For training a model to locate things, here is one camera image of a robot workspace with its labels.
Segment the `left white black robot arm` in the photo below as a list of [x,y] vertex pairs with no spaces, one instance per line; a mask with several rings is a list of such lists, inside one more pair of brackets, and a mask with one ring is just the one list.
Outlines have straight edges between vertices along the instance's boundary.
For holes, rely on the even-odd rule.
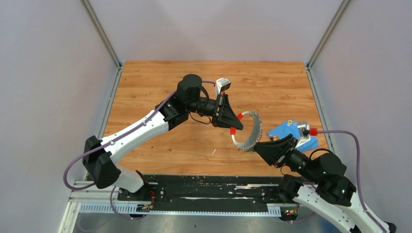
[[82,164],[96,187],[116,186],[129,191],[136,200],[146,199],[149,188],[144,184],[143,176],[120,166],[119,161],[147,140],[188,120],[190,113],[209,117],[211,125],[217,128],[242,130],[243,125],[225,93],[231,85],[230,80],[220,78],[213,83],[214,97],[208,95],[203,84],[200,76],[185,75],[176,90],[141,120],[102,139],[88,138]]

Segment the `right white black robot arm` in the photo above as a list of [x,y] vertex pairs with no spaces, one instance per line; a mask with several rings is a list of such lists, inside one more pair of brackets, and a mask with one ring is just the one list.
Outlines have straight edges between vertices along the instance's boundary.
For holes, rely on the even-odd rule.
[[284,175],[277,187],[282,202],[302,204],[323,217],[342,233],[394,233],[396,225],[377,217],[362,202],[360,190],[345,177],[346,166],[327,152],[311,159],[288,135],[277,141],[259,142],[254,151],[270,166],[288,166],[300,176]]

